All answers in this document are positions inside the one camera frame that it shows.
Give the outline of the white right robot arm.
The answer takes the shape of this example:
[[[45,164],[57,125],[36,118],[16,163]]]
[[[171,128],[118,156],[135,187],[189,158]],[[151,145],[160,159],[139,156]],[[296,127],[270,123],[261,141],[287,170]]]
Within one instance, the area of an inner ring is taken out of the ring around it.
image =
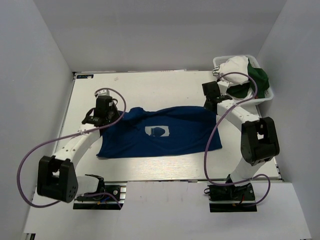
[[[222,95],[220,83],[212,81],[202,84],[204,108],[220,116],[213,128],[214,132],[224,119],[241,132],[241,160],[228,175],[229,182],[216,184],[226,186],[226,195],[236,200],[243,195],[243,186],[254,178],[256,172],[280,153],[280,146],[274,120],[271,117],[258,117],[242,108],[230,96]]]

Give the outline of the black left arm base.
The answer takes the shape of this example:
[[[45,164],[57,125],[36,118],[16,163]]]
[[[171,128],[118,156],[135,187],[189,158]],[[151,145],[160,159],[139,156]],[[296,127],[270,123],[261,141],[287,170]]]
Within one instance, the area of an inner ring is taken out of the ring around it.
[[[126,182],[105,182],[99,195],[79,195],[73,201],[74,210],[120,210],[126,198]]]

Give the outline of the blue t shirt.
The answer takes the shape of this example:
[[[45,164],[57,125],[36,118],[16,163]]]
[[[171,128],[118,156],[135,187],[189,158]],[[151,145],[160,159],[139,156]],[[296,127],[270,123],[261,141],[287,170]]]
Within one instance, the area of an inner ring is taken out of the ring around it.
[[[157,111],[134,107],[102,135],[97,157],[105,159],[179,156],[222,148],[213,133],[216,114],[202,106],[174,106]]]

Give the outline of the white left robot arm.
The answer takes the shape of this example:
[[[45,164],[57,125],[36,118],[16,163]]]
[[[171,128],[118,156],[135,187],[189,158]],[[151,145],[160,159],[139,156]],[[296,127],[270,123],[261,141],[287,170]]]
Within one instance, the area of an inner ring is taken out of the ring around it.
[[[43,156],[38,164],[37,194],[60,202],[70,203],[78,196],[89,195],[99,200],[105,196],[103,178],[94,174],[78,176],[76,167],[89,148],[107,128],[124,116],[117,109],[117,100],[110,88],[95,92],[95,107],[90,109],[79,130],[67,144],[52,156]]]

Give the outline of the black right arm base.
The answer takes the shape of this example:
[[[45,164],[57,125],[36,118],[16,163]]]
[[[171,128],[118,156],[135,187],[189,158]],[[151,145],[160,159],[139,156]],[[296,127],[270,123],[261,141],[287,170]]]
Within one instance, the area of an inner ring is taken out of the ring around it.
[[[251,183],[239,187],[208,185],[203,192],[208,195],[211,213],[257,212]]]

